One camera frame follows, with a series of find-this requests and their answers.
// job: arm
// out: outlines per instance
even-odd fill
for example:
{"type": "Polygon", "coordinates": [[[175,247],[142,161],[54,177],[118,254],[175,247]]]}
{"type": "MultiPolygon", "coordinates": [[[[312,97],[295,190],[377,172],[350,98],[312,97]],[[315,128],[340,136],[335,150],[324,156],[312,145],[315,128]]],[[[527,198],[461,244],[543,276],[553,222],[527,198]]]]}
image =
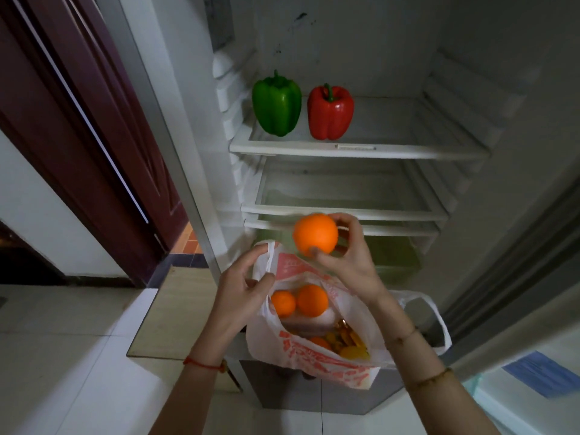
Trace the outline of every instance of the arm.
{"type": "MultiPolygon", "coordinates": [[[[219,366],[236,334],[264,302],[274,275],[266,273],[259,281],[245,279],[266,244],[247,251],[222,273],[214,306],[189,357],[206,366],[219,366]]],[[[184,366],[167,402],[149,435],[201,435],[218,371],[192,364],[184,366]]]]}
{"type": "Polygon", "coordinates": [[[388,292],[372,262],[363,229],[352,215],[330,217],[349,247],[337,246],[338,258],[313,249],[315,260],[333,271],[369,308],[425,430],[429,435],[498,435],[494,424],[446,367],[415,324],[388,292]]]}

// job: green bell pepper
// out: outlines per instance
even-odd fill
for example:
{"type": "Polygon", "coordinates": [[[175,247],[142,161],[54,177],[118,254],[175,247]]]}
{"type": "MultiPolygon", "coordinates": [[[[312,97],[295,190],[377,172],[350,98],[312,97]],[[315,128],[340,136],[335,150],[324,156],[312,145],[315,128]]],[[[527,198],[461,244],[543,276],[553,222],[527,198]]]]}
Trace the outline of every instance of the green bell pepper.
{"type": "Polygon", "coordinates": [[[290,79],[278,76],[259,80],[252,89],[252,105],[264,131],[285,136],[294,129],[302,108],[300,87],[290,79]]]}

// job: thin bracelet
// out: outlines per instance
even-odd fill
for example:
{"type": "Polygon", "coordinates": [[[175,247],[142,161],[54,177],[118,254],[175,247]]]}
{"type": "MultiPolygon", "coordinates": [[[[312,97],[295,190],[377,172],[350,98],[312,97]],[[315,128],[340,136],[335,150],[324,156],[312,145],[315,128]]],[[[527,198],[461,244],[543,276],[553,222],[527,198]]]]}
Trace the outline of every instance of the thin bracelet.
{"type": "Polygon", "coordinates": [[[415,329],[413,331],[411,331],[407,336],[405,337],[397,337],[396,339],[393,340],[389,340],[388,342],[385,342],[385,347],[388,349],[389,346],[391,346],[394,343],[397,343],[399,345],[402,345],[403,343],[405,343],[405,341],[413,336],[413,334],[415,334],[419,329],[417,327],[415,327],[415,329]]]}
{"type": "Polygon", "coordinates": [[[184,365],[191,364],[191,365],[199,366],[200,368],[206,368],[206,369],[215,369],[216,371],[219,371],[222,374],[227,371],[227,363],[226,363],[225,359],[223,359],[221,361],[220,366],[209,366],[209,365],[203,365],[199,362],[196,362],[191,357],[187,356],[185,358],[185,360],[183,361],[183,364],[184,365]]]}
{"type": "Polygon", "coordinates": [[[414,385],[409,386],[407,388],[407,391],[417,391],[418,389],[422,389],[426,386],[434,385],[435,383],[437,383],[439,380],[443,379],[447,374],[449,374],[451,372],[453,373],[453,370],[451,368],[447,368],[445,371],[443,371],[437,375],[434,375],[431,378],[428,378],[426,380],[422,380],[419,383],[416,383],[414,385]]]}

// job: white plastic bag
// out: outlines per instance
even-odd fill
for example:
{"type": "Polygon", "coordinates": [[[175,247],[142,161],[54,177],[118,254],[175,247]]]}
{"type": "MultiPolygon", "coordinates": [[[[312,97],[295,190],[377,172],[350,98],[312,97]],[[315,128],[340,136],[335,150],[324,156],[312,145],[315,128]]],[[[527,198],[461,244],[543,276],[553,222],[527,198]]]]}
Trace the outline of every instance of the white plastic bag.
{"type": "MultiPolygon", "coordinates": [[[[371,359],[348,360],[308,339],[290,334],[280,322],[270,296],[266,298],[246,329],[248,350],[253,358],[285,368],[301,369],[318,378],[333,380],[356,389],[369,389],[381,368],[395,368],[378,325],[359,298],[352,295],[338,279],[315,269],[288,252],[280,243],[274,241],[261,243],[268,243],[268,253],[257,259],[252,277],[259,280],[266,272],[275,273],[276,279],[270,295],[277,290],[292,290],[305,284],[323,287],[328,293],[331,309],[337,312],[338,317],[344,318],[360,336],[371,359]]],[[[391,293],[403,308],[409,301],[422,298],[433,309],[443,328],[445,346],[434,348],[435,352],[443,354],[451,347],[451,336],[429,296],[410,291],[391,291],[391,293]]],[[[312,331],[320,334],[325,327],[332,325],[333,319],[330,319],[330,322],[321,320],[312,325],[314,327],[312,331]]]]}

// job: blue label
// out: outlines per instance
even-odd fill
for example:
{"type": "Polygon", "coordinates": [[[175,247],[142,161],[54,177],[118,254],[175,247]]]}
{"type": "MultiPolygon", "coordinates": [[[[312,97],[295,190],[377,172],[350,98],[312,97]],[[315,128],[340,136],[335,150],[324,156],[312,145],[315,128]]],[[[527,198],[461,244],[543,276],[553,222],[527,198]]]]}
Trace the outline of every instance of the blue label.
{"type": "Polygon", "coordinates": [[[505,365],[504,370],[546,398],[580,391],[580,376],[538,351],[505,365]]]}

